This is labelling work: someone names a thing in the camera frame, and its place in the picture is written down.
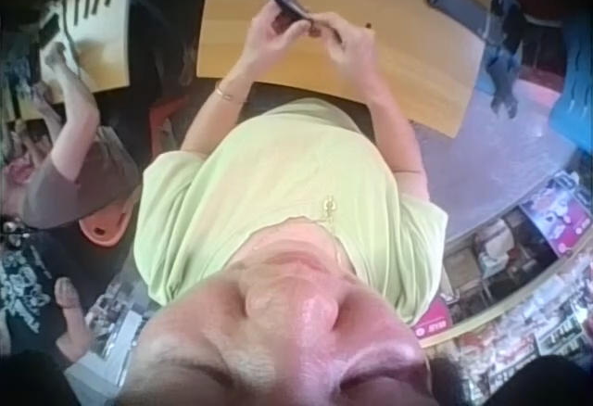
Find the table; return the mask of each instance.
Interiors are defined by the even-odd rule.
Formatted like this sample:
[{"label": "table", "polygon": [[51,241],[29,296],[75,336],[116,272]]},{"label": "table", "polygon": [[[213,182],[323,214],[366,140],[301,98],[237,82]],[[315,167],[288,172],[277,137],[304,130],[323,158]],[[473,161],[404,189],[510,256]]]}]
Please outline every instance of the table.
[{"label": "table", "polygon": [[[196,75],[220,78],[239,57],[249,21],[267,0],[206,0]],[[454,137],[484,51],[484,42],[425,0],[299,0],[312,11],[333,10],[376,30],[381,68],[408,118]],[[488,6],[489,0],[477,0]],[[335,72],[317,40],[297,43],[261,78],[359,100]]]},{"label": "table", "polygon": [[[130,0],[66,0],[48,4],[41,23],[58,24],[58,32],[39,52],[42,79],[52,88],[53,102],[63,96],[53,71],[44,63],[49,46],[60,41],[66,46],[69,66],[79,73],[82,81],[95,93],[130,85],[128,67],[128,16]],[[80,63],[74,62],[69,34]]]}]

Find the person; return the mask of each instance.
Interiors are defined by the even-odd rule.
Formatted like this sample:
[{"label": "person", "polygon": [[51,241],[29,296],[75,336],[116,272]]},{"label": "person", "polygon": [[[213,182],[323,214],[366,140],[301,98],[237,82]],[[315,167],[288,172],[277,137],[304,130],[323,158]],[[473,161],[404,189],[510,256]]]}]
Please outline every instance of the person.
[{"label": "person", "polygon": [[[134,256],[164,308],[119,404],[435,404],[410,325],[439,286],[447,214],[373,31],[312,19],[263,7],[181,150],[145,171]],[[376,146],[319,99],[237,126],[255,80],[312,29],[364,99]]]},{"label": "person", "polygon": [[84,320],[97,296],[93,285],[48,233],[20,249],[3,244],[0,253],[0,355],[39,351],[66,369],[93,342]]},{"label": "person", "polygon": [[64,95],[66,122],[62,126],[47,103],[47,87],[43,83],[35,86],[33,103],[44,118],[53,146],[28,182],[14,179],[4,168],[1,173],[0,214],[39,229],[78,221],[128,196],[140,183],[137,167],[117,136],[99,129],[95,99],[66,64],[62,43],[51,47],[45,63]]}]

